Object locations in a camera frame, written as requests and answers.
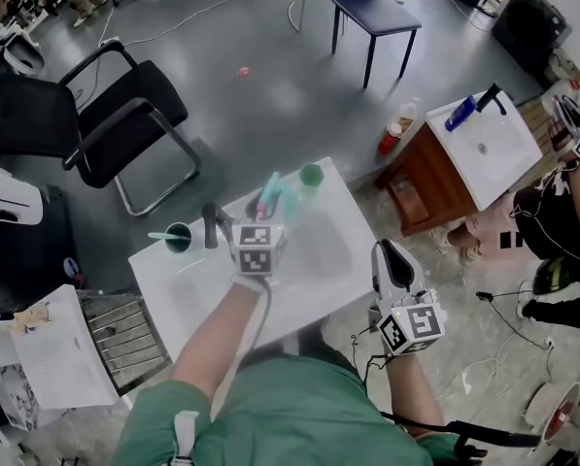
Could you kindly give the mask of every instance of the cup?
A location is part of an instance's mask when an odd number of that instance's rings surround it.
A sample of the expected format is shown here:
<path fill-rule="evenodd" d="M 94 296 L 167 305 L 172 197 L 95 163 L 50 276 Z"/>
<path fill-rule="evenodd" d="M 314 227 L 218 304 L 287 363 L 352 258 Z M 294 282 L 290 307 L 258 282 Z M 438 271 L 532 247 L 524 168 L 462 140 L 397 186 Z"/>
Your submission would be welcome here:
<path fill-rule="evenodd" d="M 165 240 L 164 243 L 166 247 L 174 253 L 181 253 L 188 250 L 190 244 L 192 243 L 192 233 L 190 233 L 190 228 L 188 228 L 182 222 L 174 222 L 166 228 L 165 233 L 170 233 L 171 235 L 178 235 L 181 237 L 188 238 L 187 240 Z"/>

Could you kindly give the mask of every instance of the floor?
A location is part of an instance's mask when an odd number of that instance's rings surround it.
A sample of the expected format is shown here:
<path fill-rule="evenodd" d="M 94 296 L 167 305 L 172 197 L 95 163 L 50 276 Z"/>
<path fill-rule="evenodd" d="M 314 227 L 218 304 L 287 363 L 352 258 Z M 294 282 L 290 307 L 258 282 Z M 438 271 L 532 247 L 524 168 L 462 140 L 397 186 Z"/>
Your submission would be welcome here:
<path fill-rule="evenodd" d="M 105 37 L 118 35 L 125 43 L 152 37 L 220 1 L 122 0 Z M 133 284 L 126 258 L 150 243 L 149 231 L 162 230 L 176 220 L 189 222 L 199 216 L 204 203 L 227 203 L 260 185 L 274 170 L 287 172 L 305 161 L 330 155 L 348 182 L 373 172 L 387 163 L 386 158 L 374 155 L 383 126 L 397 106 L 414 97 L 425 112 L 486 89 L 492 82 L 499 82 L 515 102 L 539 93 L 535 81 L 490 33 L 478 29 L 486 22 L 480 17 L 467 22 L 448 0 L 407 0 L 405 7 L 424 27 L 417 35 L 405 76 L 395 81 L 407 37 L 381 38 L 369 88 L 362 90 L 367 35 L 349 23 L 333 57 L 330 1 L 307 1 L 300 34 L 287 21 L 289 2 L 235 0 L 162 38 L 128 48 L 137 60 L 153 60 L 176 86 L 190 111 L 184 131 L 204 164 L 197 180 L 151 216 L 129 216 L 115 187 L 89 188 L 75 172 L 64 173 L 59 161 L 33 157 L 6 161 L 16 176 L 32 183 L 57 184 L 68 193 L 87 286 L 111 289 Z M 58 80 L 95 49 L 111 10 L 105 6 L 76 30 L 68 10 L 39 27 L 33 37 L 42 45 L 49 79 Z M 107 56 L 100 67 L 98 92 L 125 71 L 118 57 Z M 250 68 L 249 74 L 239 76 L 243 67 Z M 83 90 L 81 102 L 93 90 L 94 78 L 91 67 L 72 85 L 75 93 Z M 177 179 L 186 164 L 167 138 L 127 168 L 125 183 L 142 203 Z M 388 195 L 371 185 L 354 192 L 374 233 L 379 238 L 400 239 Z M 535 265 L 463 268 L 455 256 L 442 256 L 424 235 L 401 243 L 424 265 L 449 314 L 447 336 L 420 355 L 434 391 L 442 393 L 446 418 L 524 429 L 521 412 L 533 391 L 548 378 L 546 354 L 516 337 L 508 339 L 509 328 L 474 292 L 517 290 L 522 280 L 532 276 Z M 495 302 L 516 322 L 514 297 Z M 328 341 L 349 356 L 350 335 L 366 323 L 364 309 L 352 305 L 334 315 L 325 328 Z M 550 360 L 554 379 L 580 378 L 579 331 L 539 324 L 524 329 L 534 340 L 541 341 L 549 333 L 556 340 Z M 466 365 L 495 357 L 506 341 L 496 374 L 492 361 L 474 366 L 464 377 L 457 376 Z M 367 355 L 380 350 L 377 337 L 361 336 L 357 351 L 361 371 Z M 384 410 L 389 406 L 388 391 L 385 375 L 370 373 L 370 396 Z M 80 455 L 88 464 L 106 464 L 126 415 L 123 402 L 109 409 L 78 410 L 36 431 L 26 444 L 46 464 L 63 455 Z M 526 457 L 527 453 L 495 449 L 485 464 L 539 465 L 550 454 L 545 449 L 532 457 Z"/>

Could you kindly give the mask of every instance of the chair armrest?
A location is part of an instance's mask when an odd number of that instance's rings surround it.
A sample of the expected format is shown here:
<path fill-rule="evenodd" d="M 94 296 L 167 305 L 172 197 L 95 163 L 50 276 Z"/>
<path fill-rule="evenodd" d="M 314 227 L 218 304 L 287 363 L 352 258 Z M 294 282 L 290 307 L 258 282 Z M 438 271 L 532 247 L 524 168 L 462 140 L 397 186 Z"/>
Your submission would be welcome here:
<path fill-rule="evenodd" d="M 132 69 L 134 69 L 138 65 L 136 60 L 132 58 L 132 55 L 130 55 L 127 51 L 125 51 L 125 47 L 123 46 L 122 42 L 118 41 L 108 42 L 107 44 L 97 49 L 89 57 L 80 62 L 76 67 L 74 67 L 74 69 L 72 69 L 69 73 L 67 73 L 65 77 L 58 83 L 63 85 L 68 84 L 74 78 L 76 78 L 86 67 L 88 67 L 89 64 L 95 62 L 95 60 L 97 60 L 100 57 L 100 55 L 103 55 L 108 51 L 118 51 Z"/>
<path fill-rule="evenodd" d="M 108 133 L 114 126 L 123 121 L 126 117 L 132 115 L 136 111 L 150 113 L 154 110 L 154 106 L 148 102 L 147 99 L 136 97 L 131 99 L 126 104 L 119 107 L 109 117 L 104 119 L 91 133 L 76 147 L 76 149 L 63 160 L 63 169 L 69 171 L 76 163 L 82 159 L 88 150 L 95 145 L 106 133 Z"/>

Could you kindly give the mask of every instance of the pink shorts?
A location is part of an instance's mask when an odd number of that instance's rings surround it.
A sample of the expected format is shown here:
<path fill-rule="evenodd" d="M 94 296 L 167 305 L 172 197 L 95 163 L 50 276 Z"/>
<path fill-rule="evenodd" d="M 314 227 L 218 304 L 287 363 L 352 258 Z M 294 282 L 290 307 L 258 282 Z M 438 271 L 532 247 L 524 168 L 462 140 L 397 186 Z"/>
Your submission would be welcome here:
<path fill-rule="evenodd" d="M 480 253 L 487 258 L 534 259 L 512 217 L 514 193 L 505 193 L 481 213 L 468 216 L 466 229 L 480 241 Z"/>

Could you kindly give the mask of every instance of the white sink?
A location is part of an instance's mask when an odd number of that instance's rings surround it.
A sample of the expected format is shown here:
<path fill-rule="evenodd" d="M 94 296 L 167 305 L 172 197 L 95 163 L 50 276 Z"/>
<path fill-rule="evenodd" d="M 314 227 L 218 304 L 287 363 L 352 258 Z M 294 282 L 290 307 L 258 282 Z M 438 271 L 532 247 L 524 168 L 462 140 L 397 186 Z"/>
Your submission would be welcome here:
<path fill-rule="evenodd" d="M 445 129 L 445 120 L 461 100 L 426 115 L 426 122 L 458 169 L 478 211 L 490 206 L 542 157 L 516 106 L 502 91 L 497 98 L 506 116 L 491 102 L 452 132 Z"/>
<path fill-rule="evenodd" d="M 272 307 L 258 346 L 281 338 L 371 292 L 370 253 L 375 238 L 332 161 L 319 161 L 324 181 L 311 207 L 288 229 L 288 244 L 269 279 Z M 284 178 L 299 184 L 297 173 Z M 224 209 L 243 214 L 255 195 Z M 235 266 L 228 243 L 217 228 L 219 246 L 204 248 L 203 221 L 189 225 L 192 245 L 173 253 L 156 243 L 130 257 L 155 328 L 173 360 L 184 343 L 219 304 Z M 252 342 L 263 313 L 259 302 L 240 351 Z"/>

